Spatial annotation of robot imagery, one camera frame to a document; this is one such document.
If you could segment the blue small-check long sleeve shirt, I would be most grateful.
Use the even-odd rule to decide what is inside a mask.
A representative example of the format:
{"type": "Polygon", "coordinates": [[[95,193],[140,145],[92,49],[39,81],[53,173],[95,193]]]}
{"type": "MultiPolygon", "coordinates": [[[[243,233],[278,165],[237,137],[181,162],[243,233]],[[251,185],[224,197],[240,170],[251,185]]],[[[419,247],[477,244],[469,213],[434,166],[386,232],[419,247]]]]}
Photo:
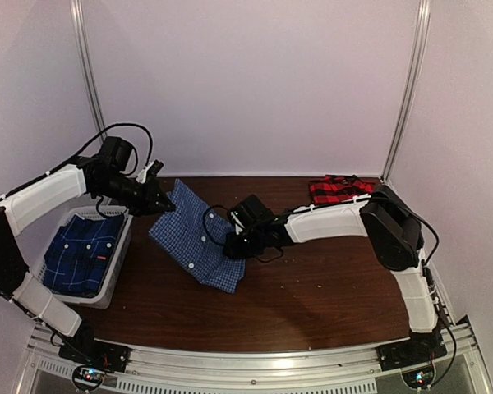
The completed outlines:
{"type": "Polygon", "coordinates": [[[225,237],[233,226],[179,179],[168,197],[176,210],[153,224],[148,231],[151,240],[200,284],[235,293],[246,261],[223,254],[225,237]]]}

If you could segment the red black plaid shirt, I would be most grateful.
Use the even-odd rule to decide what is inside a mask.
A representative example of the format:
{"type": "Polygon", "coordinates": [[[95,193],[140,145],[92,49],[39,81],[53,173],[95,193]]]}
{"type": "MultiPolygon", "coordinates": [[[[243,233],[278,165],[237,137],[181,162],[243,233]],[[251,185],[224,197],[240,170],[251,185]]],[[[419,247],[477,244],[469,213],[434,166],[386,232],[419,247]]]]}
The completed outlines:
{"type": "Polygon", "coordinates": [[[340,203],[370,194],[375,187],[375,182],[365,181],[355,175],[326,175],[308,182],[309,194],[315,205],[340,203]]]}

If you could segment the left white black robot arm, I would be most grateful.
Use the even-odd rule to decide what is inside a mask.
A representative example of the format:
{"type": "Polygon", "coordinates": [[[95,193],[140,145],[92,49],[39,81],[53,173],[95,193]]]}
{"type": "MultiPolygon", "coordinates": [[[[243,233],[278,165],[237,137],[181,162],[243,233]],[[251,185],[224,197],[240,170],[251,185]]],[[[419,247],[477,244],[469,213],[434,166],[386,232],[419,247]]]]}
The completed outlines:
{"type": "Polygon", "coordinates": [[[115,199],[132,216],[172,212],[175,206],[156,176],[162,166],[154,160],[137,177],[127,177],[108,164],[87,158],[0,196],[0,295],[63,336],[72,337],[69,349],[83,364],[94,364],[101,358],[101,345],[87,334],[77,333],[82,324],[80,315],[33,276],[16,238],[46,213],[86,194],[115,199]]]}

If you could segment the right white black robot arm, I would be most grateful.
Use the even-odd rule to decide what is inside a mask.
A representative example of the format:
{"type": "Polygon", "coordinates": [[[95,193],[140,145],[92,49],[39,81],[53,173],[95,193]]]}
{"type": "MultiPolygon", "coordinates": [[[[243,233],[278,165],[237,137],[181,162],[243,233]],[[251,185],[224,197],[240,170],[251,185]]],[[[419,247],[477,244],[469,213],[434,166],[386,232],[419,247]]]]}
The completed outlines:
{"type": "Polygon", "coordinates": [[[233,231],[223,253],[230,259],[251,259],[267,249],[319,239],[361,236],[369,239],[377,261],[394,276],[408,312],[414,338],[404,353],[422,362],[436,349],[431,333],[437,325],[429,254],[422,236],[423,221],[388,186],[338,203],[299,206],[273,213],[256,195],[231,208],[233,231]]]}

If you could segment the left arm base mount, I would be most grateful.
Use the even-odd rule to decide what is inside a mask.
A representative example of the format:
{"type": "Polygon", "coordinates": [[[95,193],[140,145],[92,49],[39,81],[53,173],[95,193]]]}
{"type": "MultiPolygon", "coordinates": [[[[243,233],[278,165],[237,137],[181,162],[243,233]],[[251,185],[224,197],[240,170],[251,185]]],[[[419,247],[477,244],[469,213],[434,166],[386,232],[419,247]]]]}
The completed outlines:
{"type": "Polygon", "coordinates": [[[66,337],[51,326],[48,328],[53,334],[52,337],[58,337],[62,342],[58,345],[60,358],[109,373],[126,371],[131,349],[128,346],[95,339],[93,326],[86,320],[81,322],[73,337],[66,337]]]}

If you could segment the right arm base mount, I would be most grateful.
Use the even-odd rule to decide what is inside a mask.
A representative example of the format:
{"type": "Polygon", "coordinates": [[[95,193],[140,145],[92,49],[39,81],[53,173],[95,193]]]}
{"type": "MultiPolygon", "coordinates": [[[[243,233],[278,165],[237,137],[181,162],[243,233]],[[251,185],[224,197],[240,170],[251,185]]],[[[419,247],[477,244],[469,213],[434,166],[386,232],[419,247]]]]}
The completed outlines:
{"type": "Polygon", "coordinates": [[[417,364],[429,364],[432,360],[447,355],[441,328],[441,318],[431,332],[410,332],[407,340],[396,341],[377,347],[380,368],[383,372],[405,369],[417,364]]]}

